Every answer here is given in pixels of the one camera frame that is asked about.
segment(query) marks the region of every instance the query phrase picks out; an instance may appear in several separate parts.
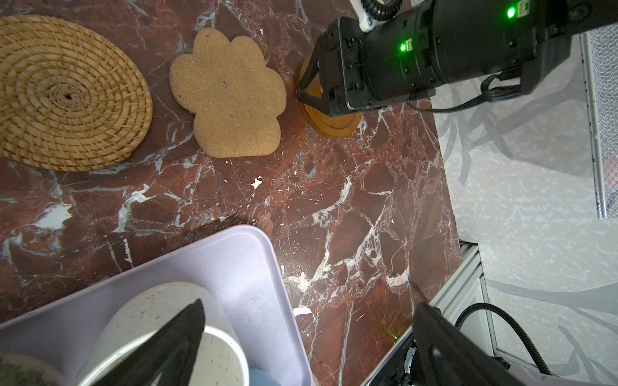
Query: round wooden coaster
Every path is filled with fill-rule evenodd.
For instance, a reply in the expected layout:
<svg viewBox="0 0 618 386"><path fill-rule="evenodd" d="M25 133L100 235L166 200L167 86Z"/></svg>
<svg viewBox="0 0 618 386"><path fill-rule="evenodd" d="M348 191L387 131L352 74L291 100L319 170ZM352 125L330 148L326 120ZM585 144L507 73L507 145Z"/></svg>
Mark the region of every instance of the round wooden coaster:
<svg viewBox="0 0 618 386"><path fill-rule="evenodd" d="M37 15L0 18L0 151L69 172L124 161L152 121L137 66L96 32Z"/></svg>
<svg viewBox="0 0 618 386"><path fill-rule="evenodd" d="M296 78L296 84L299 83L300 77L302 77L305 73L308 64L309 57L307 57L300 65ZM309 93L309 95L318 97L322 96L322 91L320 90L319 75L316 75L316 77L311 81L309 87L307 87L307 92ZM336 139L352 134L352 132L356 130L358 124L360 123L360 119L363 117L363 113L361 112L355 114L340 115L339 117L329 117L328 115L320 112L314 107L307 106L306 104L300 102L299 105L300 113L311 125L311 127L313 127L313 129L319 134L322 134L323 136L326 136L328 138Z"/></svg>

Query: black cable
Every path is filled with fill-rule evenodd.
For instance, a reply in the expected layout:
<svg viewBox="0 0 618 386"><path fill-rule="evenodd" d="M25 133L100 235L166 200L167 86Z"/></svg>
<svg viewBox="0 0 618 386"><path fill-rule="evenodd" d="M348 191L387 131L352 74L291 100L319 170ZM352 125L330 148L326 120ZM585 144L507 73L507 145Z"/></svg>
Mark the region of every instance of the black cable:
<svg viewBox="0 0 618 386"><path fill-rule="evenodd" d="M521 339L523 345L526 347L526 350L528 350L528 353L532 357L532 360L535 362L535 365L539 369L541 374L546 374L549 376L552 375L549 371L549 367L547 367L547 364L545 364L543 357L541 357L534 343L532 343L532 340L530 340L530 337L528 336L528 334L526 334L526 331L523 330L522 326L520 326L519 323L515 322L515 319L513 319L511 315L507 314L500 307L496 307L495 305L489 303L473 304L470 307L464 309L461 315L457 318L457 322L455 322L455 327L458 330L461 329L462 324L464 324L465 320L468 319L468 316L472 315L473 312L479 311L481 309L491 311L492 313L495 313L499 317L503 318L504 321L513 328L519 339Z"/></svg>
<svg viewBox="0 0 618 386"><path fill-rule="evenodd" d="M460 104L459 106L451 107L448 109L419 109L418 107L412 104L412 101L407 101L408 106L412 109L420 112L432 112L434 114L447 113L447 112L457 112L466 110L472 107L476 107L485 102L501 102L507 101L509 99L517 98L522 95L522 87L521 85L513 85L513 86L499 86L494 88L489 88L489 84L493 82L494 79L499 78L500 75L490 75L487 79L483 80L481 83L481 94L477 97L472 98L471 100Z"/></svg>
<svg viewBox="0 0 618 386"><path fill-rule="evenodd" d="M399 8L401 8L402 0L391 0L388 4L382 4L378 0L362 0L363 8L365 12L373 20L379 20L385 22L395 17Z"/></svg>

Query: white speckled cup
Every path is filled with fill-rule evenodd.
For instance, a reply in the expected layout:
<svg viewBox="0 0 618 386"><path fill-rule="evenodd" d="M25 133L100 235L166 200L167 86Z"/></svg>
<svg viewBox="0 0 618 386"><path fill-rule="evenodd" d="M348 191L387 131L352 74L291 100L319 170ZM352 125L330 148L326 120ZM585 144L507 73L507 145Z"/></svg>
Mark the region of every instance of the white speckled cup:
<svg viewBox="0 0 618 386"><path fill-rule="evenodd" d="M206 325L190 386L248 386L247 358L223 309L206 289L181 282L153 287L120 308L99 336L75 384L94 383L197 299L203 303Z"/></svg>

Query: gray floor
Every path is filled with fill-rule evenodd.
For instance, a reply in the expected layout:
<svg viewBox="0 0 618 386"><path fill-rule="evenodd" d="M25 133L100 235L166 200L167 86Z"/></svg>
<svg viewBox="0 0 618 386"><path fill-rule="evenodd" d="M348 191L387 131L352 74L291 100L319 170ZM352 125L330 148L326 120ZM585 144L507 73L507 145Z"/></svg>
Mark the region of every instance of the gray floor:
<svg viewBox="0 0 618 386"><path fill-rule="evenodd" d="M558 375L618 384L618 220L599 220L580 44L532 96L437 115L461 239L477 242L492 303ZM478 94L443 86L434 107ZM529 357L494 318L499 349Z"/></svg>

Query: marble countertop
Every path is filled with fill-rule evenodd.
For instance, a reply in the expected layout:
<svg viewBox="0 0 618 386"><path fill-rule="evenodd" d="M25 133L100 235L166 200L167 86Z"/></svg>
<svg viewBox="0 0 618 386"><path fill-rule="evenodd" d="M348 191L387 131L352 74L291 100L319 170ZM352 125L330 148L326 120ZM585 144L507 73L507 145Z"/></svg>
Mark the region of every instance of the marble countertop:
<svg viewBox="0 0 618 386"><path fill-rule="evenodd" d="M333 141L303 120L293 79L347 0L10 1L97 31L144 74L154 117L125 163L90 173L0 159L0 321L237 224L273 242L315 380L358 385L461 263L431 116L366 113ZM266 157L213 159L169 89L196 31L252 37L286 83L282 141Z"/></svg>

